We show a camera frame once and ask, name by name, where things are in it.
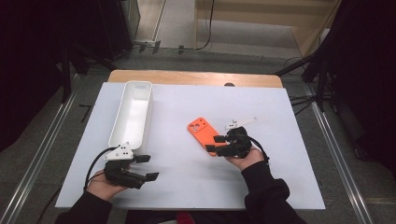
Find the white table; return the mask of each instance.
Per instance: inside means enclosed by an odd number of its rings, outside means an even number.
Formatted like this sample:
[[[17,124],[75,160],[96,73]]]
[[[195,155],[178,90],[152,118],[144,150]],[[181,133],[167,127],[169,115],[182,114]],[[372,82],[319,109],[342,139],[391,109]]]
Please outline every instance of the white table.
[[[92,111],[56,207],[71,207],[82,193],[93,159],[107,148],[117,116],[122,83],[105,83]],[[113,200],[125,209],[244,209],[246,184],[236,167],[210,157],[188,133],[187,125],[206,118],[219,133],[232,119],[258,118],[246,126],[271,158],[274,177],[290,187],[295,209],[324,209],[289,98],[280,88],[153,86],[153,112],[146,153],[151,161],[137,172],[160,172],[142,189],[128,189]],[[94,171],[103,169],[99,160]]]

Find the orange phone case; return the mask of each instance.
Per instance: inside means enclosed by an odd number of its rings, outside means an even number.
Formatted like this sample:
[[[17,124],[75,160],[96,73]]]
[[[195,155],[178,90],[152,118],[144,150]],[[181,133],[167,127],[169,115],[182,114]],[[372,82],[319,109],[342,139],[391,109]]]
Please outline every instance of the orange phone case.
[[[196,140],[206,150],[205,145],[224,146],[226,143],[215,143],[213,136],[219,135],[218,132],[204,119],[198,118],[191,122],[187,129],[195,137]],[[216,152],[208,152],[212,157],[216,156]]]

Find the black cable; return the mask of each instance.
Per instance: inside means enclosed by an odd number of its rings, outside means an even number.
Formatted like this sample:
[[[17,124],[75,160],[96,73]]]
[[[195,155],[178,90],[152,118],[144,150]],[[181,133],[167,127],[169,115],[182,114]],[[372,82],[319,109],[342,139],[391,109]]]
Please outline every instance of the black cable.
[[[287,63],[288,61],[290,61],[291,59],[300,59],[301,62],[303,62],[303,63],[305,63],[305,64],[308,63],[308,62],[304,61],[303,57],[291,57],[291,58],[288,58],[285,62],[283,62],[283,69],[286,68],[286,63]],[[291,76],[296,76],[296,74],[292,74],[292,73],[290,73],[290,72],[288,72],[288,74],[291,75]]]
[[[50,197],[49,201],[47,202],[46,206],[44,206],[43,211],[40,214],[40,217],[38,218],[36,224],[41,223],[41,220],[44,217],[44,214],[47,212],[47,209],[49,208],[50,204],[52,203],[52,201],[55,199],[56,195],[59,194],[59,192],[61,192],[62,189],[62,185],[55,191],[55,193],[52,195],[52,197]]]
[[[89,181],[91,181],[92,179],[94,179],[95,177],[97,177],[97,176],[99,176],[99,175],[93,175],[90,179],[89,179]]]
[[[209,38],[207,39],[206,44],[197,50],[206,48],[206,46],[210,42],[210,38],[212,37],[212,20],[213,20],[213,8],[214,7],[215,7],[215,0],[212,0],[212,8],[210,9],[210,19],[209,19]]]
[[[312,101],[312,99],[306,99],[306,100],[304,100],[304,101],[300,101],[300,102],[297,102],[297,103],[293,103],[293,104],[291,104],[291,106],[301,105],[301,104],[306,103],[306,102],[308,102],[308,101]]]
[[[212,0],[212,8],[210,9],[210,19],[209,19],[209,38],[206,40],[206,43],[203,47],[198,48],[198,49],[175,49],[175,48],[159,48],[159,49],[173,49],[177,51],[187,51],[187,50],[201,50],[206,48],[206,46],[210,43],[211,37],[212,37],[212,21],[213,21],[213,9],[215,7],[215,0]]]
[[[207,10],[205,10],[205,28],[206,28],[206,31],[207,31],[207,33],[209,34],[209,36],[212,36],[212,30],[211,30],[211,27],[210,27],[210,29],[209,29],[209,27],[208,27],[208,25],[207,25],[207,14],[206,14],[206,12],[207,12]],[[212,44],[212,42],[210,42],[210,48],[208,49],[208,50],[211,50],[212,49],[212,46],[213,46],[213,44]]]
[[[105,154],[105,153],[108,152],[108,151],[112,151],[112,150],[114,150],[114,149],[116,149],[116,147],[110,147],[110,148],[107,148],[107,149],[103,150],[101,153],[99,153],[99,155],[95,158],[95,160],[93,160],[93,162],[92,162],[92,164],[91,164],[91,167],[90,167],[90,169],[88,170],[87,176],[85,177],[84,191],[87,189],[88,183],[90,183],[90,175],[91,175],[93,166],[96,164],[96,162],[99,160],[99,158],[102,157],[103,154]]]
[[[267,164],[269,164],[269,160],[270,158],[267,156],[267,153],[265,153],[264,148],[262,147],[262,145],[254,138],[248,136],[248,135],[244,135],[244,134],[228,134],[227,136],[231,136],[231,137],[243,137],[243,138],[247,138],[248,140],[252,141],[254,145],[256,145],[260,151],[262,152],[262,155],[265,158],[265,162]]]
[[[299,111],[294,113],[294,116],[297,116],[298,114],[300,114],[303,110],[307,109],[310,105],[312,105],[312,103],[314,103],[313,101],[311,101],[309,104],[305,105],[303,108],[301,108]]]
[[[309,95],[309,96],[289,96],[289,99],[291,101],[295,101],[295,100],[301,100],[301,99],[312,99],[315,96]]]

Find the white mounting plate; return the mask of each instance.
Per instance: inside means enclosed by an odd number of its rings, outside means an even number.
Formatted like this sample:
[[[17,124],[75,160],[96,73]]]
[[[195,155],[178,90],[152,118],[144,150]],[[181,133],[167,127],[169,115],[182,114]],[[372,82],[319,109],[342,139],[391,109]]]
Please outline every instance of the white mounting plate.
[[[239,128],[239,127],[242,127],[242,126],[249,124],[256,120],[257,120],[257,118],[254,118],[254,119],[233,119],[233,121],[229,125],[225,126],[225,130]]]
[[[126,142],[104,156],[105,161],[130,160],[134,157],[131,145]]]

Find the white plastic container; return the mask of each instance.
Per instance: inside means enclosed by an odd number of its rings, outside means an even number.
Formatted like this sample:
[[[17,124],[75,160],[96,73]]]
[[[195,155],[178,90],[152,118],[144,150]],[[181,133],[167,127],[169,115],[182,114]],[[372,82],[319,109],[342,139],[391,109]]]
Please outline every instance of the white plastic container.
[[[152,108],[152,84],[148,81],[125,83],[119,112],[108,145],[117,147],[129,142],[136,153],[143,153],[149,134]]]

